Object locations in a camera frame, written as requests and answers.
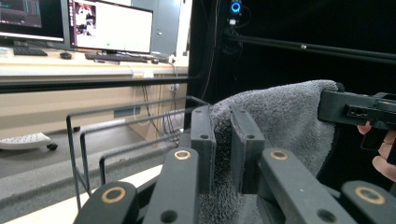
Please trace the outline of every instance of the computer monitor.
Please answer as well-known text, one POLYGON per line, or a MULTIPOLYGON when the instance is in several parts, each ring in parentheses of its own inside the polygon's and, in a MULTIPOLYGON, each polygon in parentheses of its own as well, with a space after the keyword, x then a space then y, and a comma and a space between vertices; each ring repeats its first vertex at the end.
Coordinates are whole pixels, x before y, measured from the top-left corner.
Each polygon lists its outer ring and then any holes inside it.
POLYGON ((61 0, 0 0, 0 45, 64 42, 61 0))
POLYGON ((82 0, 68 0, 68 10, 72 48, 150 53, 151 10, 82 0))

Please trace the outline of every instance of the metal rod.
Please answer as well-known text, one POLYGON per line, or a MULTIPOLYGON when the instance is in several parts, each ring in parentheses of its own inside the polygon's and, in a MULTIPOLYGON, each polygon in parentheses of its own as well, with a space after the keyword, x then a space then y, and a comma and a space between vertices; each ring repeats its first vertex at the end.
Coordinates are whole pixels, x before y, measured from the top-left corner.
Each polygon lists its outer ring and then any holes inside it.
POLYGON ((150 86, 175 83, 190 83, 200 80, 200 77, 158 77, 134 78, 119 80, 69 80, 69 81, 25 81, 0 83, 1 93, 19 93, 34 91, 74 91, 102 88, 117 88, 129 86, 150 86))
MULTIPOLYGON (((166 116, 172 116, 172 115, 181 114, 181 113, 189 114, 189 113, 192 112, 192 110, 193 110, 193 108, 181 109, 181 110, 178 110, 176 112, 168 113, 168 114, 166 114, 166 116)), ((85 173, 86 182, 87 182, 86 190, 89 193, 91 193, 91 187, 90 187, 91 184, 90 184, 89 171, 88 171, 88 157, 87 157, 87 147, 86 147, 87 145, 86 145, 86 138, 85 138, 87 134, 100 132, 100 131, 103 131, 103 130, 106 130, 106 129, 117 128, 117 127, 121 127, 121 126, 125 126, 125 125, 136 124, 136 123, 147 121, 147 120, 151 120, 151 119, 159 119, 159 118, 162 118, 163 116, 164 115, 157 115, 157 116, 151 116, 151 117, 147 117, 147 118, 142 118, 142 119, 137 119, 137 120, 133 120, 133 121, 124 122, 124 123, 121 123, 121 124, 112 124, 112 125, 107 125, 107 126, 101 126, 99 128, 95 127, 95 128, 87 129, 84 132, 82 132, 80 134, 79 140, 80 140, 80 144, 81 144, 82 163, 84 164, 84 173, 85 173)), ((158 141, 158 142, 161 142, 163 140, 168 140, 168 138, 160 139, 160 141, 158 141)), ((102 185, 104 185, 106 183, 105 174, 106 174, 105 167, 103 167, 103 171, 101 171, 102 185)))
POLYGON ((371 61, 376 63, 396 64, 396 55, 390 53, 366 51, 359 49, 342 49, 336 47, 274 40, 274 39, 260 38, 254 36, 225 34, 224 37, 232 41, 262 45, 273 48, 293 49, 304 52, 320 53, 320 54, 332 55, 337 57, 371 61))
POLYGON ((100 176, 101 176, 102 185, 104 185, 106 183, 105 161, 106 161, 107 158, 110 158, 110 157, 113 157, 113 156, 117 156, 117 155, 120 155, 122 153, 134 150, 134 149, 139 149, 139 148, 142 148, 142 147, 148 147, 148 146, 150 146, 152 144, 160 143, 162 141, 166 141, 166 140, 175 138, 175 137, 177 137, 179 135, 180 135, 180 133, 174 133, 174 134, 166 135, 166 136, 163 136, 163 137, 158 138, 156 140, 149 141, 149 142, 144 142, 144 143, 141 143, 141 144, 138 144, 138 145, 115 148, 114 150, 103 154, 102 157, 99 160, 99 169, 100 169, 100 176))
POLYGON ((75 182, 75 191, 76 191, 76 199, 77 199, 77 208, 78 210, 81 209, 81 200, 79 198, 79 189, 78 189, 78 178, 76 173, 76 155, 74 152, 74 143, 73 143, 73 134, 72 134, 72 121, 71 117, 67 116, 66 118, 66 125, 67 125, 67 136, 69 138, 69 149, 70 149, 70 161, 72 162, 72 170, 73 170, 73 179, 75 182))
POLYGON ((176 98, 169 98, 169 99, 163 99, 163 100, 156 100, 156 101, 150 101, 150 102, 145 102, 145 103, 141 103, 141 104, 136 104, 136 105, 118 105, 118 106, 109 106, 109 107, 102 107, 102 108, 98 108, 95 110, 86 110, 86 111, 78 111, 75 113, 70 113, 69 116, 70 117, 77 117, 77 116, 84 116, 84 115, 89 115, 89 114, 95 114, 95 113, 102 113, 102 112, 106 112, 106 111, 111 111, 111 110, 116 110, 116 109, 122 109, 125 106, 131 107, 140 107, 140 106, 144 106, 144 105, 155 105, 155 104, 159 104, 159 103, 168 103, 168 102, 173 102, 173 101, 179 101, 179 100, 188 100, 189 96, 186 97, 176 97, 176 98))
POLYGON ((79 169, 77 167, 75 167, 75 172, 76 172, 78 180, 81 182, 81 184, 84 187, 84 189, 86 189, 87 186, 86 186, 86 184, 84 182, 84 177, 83 177, 83 175, 81 174, 81 172, 79 171, 79 169))

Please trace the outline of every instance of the human hand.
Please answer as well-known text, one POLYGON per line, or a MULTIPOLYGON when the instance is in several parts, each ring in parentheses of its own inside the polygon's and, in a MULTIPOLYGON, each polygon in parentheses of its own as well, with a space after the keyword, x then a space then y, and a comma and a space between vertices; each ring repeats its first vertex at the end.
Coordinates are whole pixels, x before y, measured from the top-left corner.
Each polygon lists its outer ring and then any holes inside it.
MULTIPOLYGON (((358 130, 361 134, 366 134, 370 132, 371 126, 369 122, 367 122, 364 126, 358 125, 358 130)), ((392 144, 395 142, 395 138, 396 131, 388 131, 384 138, 384 142, 378 150, 379 156, 373 158, 374 168, 393 182, 396 182, 396 166, 387 163, 387 158, 392 148, 392 144)))

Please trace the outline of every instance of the gray towel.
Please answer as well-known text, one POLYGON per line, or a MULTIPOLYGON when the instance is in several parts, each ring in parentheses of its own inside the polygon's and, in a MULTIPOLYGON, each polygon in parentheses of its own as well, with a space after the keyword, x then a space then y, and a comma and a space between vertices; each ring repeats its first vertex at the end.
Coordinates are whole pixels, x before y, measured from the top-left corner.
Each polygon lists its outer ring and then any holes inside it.
POLYGON ((255 195, 240 195, 233 189, 230 169, 231 109, 238 105, 256 121, 266 147, 291 150, 317 175, 332 149, 334 126, 318 120, 323 90, 338 91, 330 80, 246 91, 211 106, 217 141, 215 187, 212 195, 200 196, 200 223, 262 223, 255 195))

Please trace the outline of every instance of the black metal frame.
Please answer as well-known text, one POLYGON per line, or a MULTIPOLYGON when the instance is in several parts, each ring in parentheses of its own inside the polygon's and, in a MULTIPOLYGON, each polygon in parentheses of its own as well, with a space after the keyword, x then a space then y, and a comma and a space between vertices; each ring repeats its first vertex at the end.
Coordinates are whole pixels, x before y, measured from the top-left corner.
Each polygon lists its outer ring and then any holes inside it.
MULTIPOLYGON (((75 191, 76 191, 76 198, 77 198, 77 203, 78 203, 78 209, 81 208, 81 201, 80 201, 80 191, 79 191, 79 186, 78 186, 78 181, 79 183, 82 184, 83 188, 86 190, 86 192, 91 196, 92 190, 91 190, 91 184, 90 184, 90 174, 88 170, 88 155, 87 155, 87 149, 86 149, 86 142, 85 142, 85 136, 88 133, 94 133, 98 131, 102 131, 105 129, 110 129, 110 128, 116 128, 120 127, 123 125, 131 125, 131 124, 136 124, 138 122, 143 122, 143 121, 148 121, 148 120, 153 120, 153 119, 159 119, 165 115, 158 115, 158 116, 150 116, 147 118, 143 119, 137 119, 134 121, 129 121, 129 122, 124 122, 122 124, 113 124, 113 125, 107 125, 101 128, 93 128, 93 129, 88 129, 87 131, 81 132, 80 134, 80 145, 81 145, 81 159, 82 159, 82 164, 83 164, 83 174, 77 167, 76 163, 76 154, 75 154, 75 148, 74 148, 74 140, 73 140, 73 125, 72 125, 72 118, 75 117, 81 117, 81 116, 87 116, 87 115, 92 115, 92 114, 97 114, 97 113, 102 113, 102 112, 107 112, 107 111, 114 111, 118 109, 123 109, 125 107, 139 107, 139 106, 144 106, 144 105, 156 105, 156 104, 162 104, 162 103, 168 103, 168 102, 175 102, 175 101, 180 101, 180 100, 186 100, 186 101, 193 101, 195 103, 201 104, 201 105, 207 105, 207 102, 204 102, 198 98, 195 98, 193 96, 186 96, 186 97, 177 97, 177 98, 170 98, 170 99, 163 99, 163 100, 157 100, 157 101, 151 101, 151 102, 145 102, 141 104, 135 104, 135 105, 121 105, 121 106, 110 106, 110 107, 103 107, 103 108, 98 108, 95 110, 86 110, 86 111, 80 111, 80 112, 75 112, 71 113, 66 117, 66 126, 67 126, 67 136, 68 136, 68 142, 69 142, 69 148, 70 148, 70 157, 71 157, 71 163, 72 163, 72 171, 73 171, 73 177, 74 177, 74 183, 75 183, 75 191)), ((185 112, 186 114, 190 113, 192 109, 185 109, 184 111, 180 112, 175 112, 176 113, 182 113, 185 112)), ((112 152, 108 152, 107 154, 103 155, 101 160, 99 161, 100 165, 100 176, 101 176, 101 181, 102 184, 106 183, 106 168, 105 168, 105 160, 107 157, 112 157, 115 155, 119 155, 124 152, 128 152, 134 149, 139 149, 142 147, 147 147, 152 144, 159 143, 164 140, 172 139, 177 134, 165 136, 164 138, 160 138, 157 140, 153 141, 148 141, 145 144, 141 145, 130 145, 130 146, 125 146, 122 148, 116 148, 112 152)))
POLYGON ((74 91, 102 88, 132 87, 164 85, 175 83, 192 83, 201 80, 201 77, 156 77, 156 78, 134 78, 119 80, 67 80, 67 81, 25 81, 0 83, 0 94, 20 93, 36 91, 74 91))
MULTIPOLYGON (((265 148, 253 118, 237 106, 232 106, 232 127, 232 154, 236 156, 232 156, 231 168, 235 189, 258 196, 263 223, 392 223, 395 220, 396 198, 389 192, 362 181, 346 182, 341 192, 321 185, 291 151, 265 148)), ((156 184, 147 184, 150 189, 144 196, 137 192, 134 197, 120 198, 119 203, 109 205, 103 192, 117 191, 116 187, 122 188, 124 183, 103 185, 80 210, 75 223, 94 221, 98 213, 106 213, 102 221, 111 223, 113 217, 121 220, 117 223, 198 223, 197 197, 204 186, 198 175, 200 157, 210 147, 213 145, 198 152, 193 147, 179 146, 168 152, 160 176, 153 180, 156 184), (130 210, 122 207, 141 200, 145 203, 130 210)))

